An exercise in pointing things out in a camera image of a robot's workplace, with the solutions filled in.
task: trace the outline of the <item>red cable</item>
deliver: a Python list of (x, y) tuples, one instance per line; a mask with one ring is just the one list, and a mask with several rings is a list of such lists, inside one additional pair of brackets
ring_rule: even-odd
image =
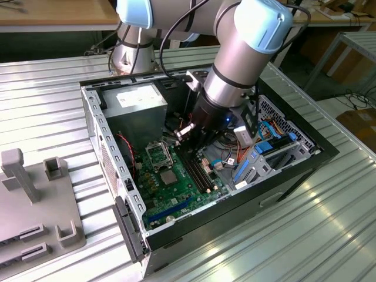
[(127, 139), (125, 139), (125, 137), (121, 134), (117, 134), (121, 139), (123, 139), (125, 141), (125, 143), (127, 143), (128, 145), (128, 148), (129, 148), (129, 151), (130, 151), (130, 155), (132, 157), (132, 165), (133, 165), (133, 178), (136, 177), (136, 161), (135, 161), (135, 157), (133, 155), (133, 150), (132, 150), (132, 146), (129, 144), (129, 142), (127, 141)]

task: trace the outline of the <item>chip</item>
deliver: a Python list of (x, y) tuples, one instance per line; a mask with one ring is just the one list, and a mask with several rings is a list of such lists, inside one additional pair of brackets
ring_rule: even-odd
[(146, 202), (145, 203), (146, 209), (152, 209), (155, 207), (155, 204), (153, 202)]
[(165, 185), (170, 185), (177, 182), (176, 175), (173, 173), (172, 170), (167, 170), (165, 172), (160, 173), (160, 178), (162, 179)]

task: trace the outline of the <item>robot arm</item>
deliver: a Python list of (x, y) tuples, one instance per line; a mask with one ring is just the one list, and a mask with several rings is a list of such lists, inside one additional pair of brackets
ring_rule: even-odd
[[(128, 74), (133, 68), (133, 73), (151, 72), (156, 69), (155, 55), (153, 49), (153, 41), (155, 38), (163, 38), (166, 35), (165, 30), (161, 29), (142, 29), (140, 34), (140, 28), (136, 26), (130, 26), (125, 40), (124, 37), (129, 25), (122, 25), (118, 32), (118, 42), (121, 44), (115, 47), (112, 54), (112, 62), (116, 66), (116, 69), (121, 74)], [(199, 35), (190, 32), (173, 32), (171, 39), (188, 42), (194, 41)]]
[[(234, 116), (247, 119), (242, 114), (248, 109), (248, 94), (281, 48), (293, 21), (291, 12), (276, 0), (202, 0), (200, 4), (174, 29), (216, 35), (221, 45), (206, 80), (197, 80), (202, 85), (191, 124), (176, 132), (181, 141), (189, 140), (193, 151), (212, 142)], [(117, 12), (126, 24), (170, 29), (195, 5), (194, 0), (128, 0), (118, 2)], [(254, 138), (256, 131), (249, 135)]]

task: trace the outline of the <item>blue pcie slot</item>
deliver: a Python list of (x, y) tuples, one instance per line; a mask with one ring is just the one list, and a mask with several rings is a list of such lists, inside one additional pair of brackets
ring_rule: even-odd
[(249, 164), (249, 160), (247, 159), (243, 165), (241, 166), (240, 170), (237, 172), (237, 174), (235, 175), (234, 177), (234, 182), (238, 181), (240, 175), (243, 173), (243, 171), (246, 169), (246, 167), (248, 166)]
[(169, 214), (177, 212), (178, 210), (181, 210), (181, 209), (187, 207), (190, 201), (192, 201), (192, 198), (189, 198), (189, 199), (185, 200), (184, 202), (182, 202), (180, 204), (177, 204), (173, 207), (170, 207), (167, 210), (164, 210), (163, 212), (161, 211), (160, 213), (157, 213), (153, 216), (150, 216), (148, 218), (148, 220), (149, 220), (149, 222), (152, 222), (152, 221), (155, 221), (155, 220), (159, 220), (162, 217), (168, 216)]

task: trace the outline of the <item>corrugated metal surface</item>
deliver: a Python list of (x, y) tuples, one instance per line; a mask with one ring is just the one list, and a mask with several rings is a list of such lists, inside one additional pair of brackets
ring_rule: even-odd
[[(168, 67), (213, 61), (217, 48), (166, 52)], [(10, 281), (139, 281), (110, 209), (88, 140), (80, 80), (108, 76), (106, 56), (0, 65), (0, 150), (26, 165), (67, 160), (85, 247)], [(375, 155), (320, 112), (273, 66), (264, 80), (341, 152), (284, 202), (213, 240), (147, 281), (375, 281)]]
[(376, 31), (344, 32), (342, 40), (376, 63)]

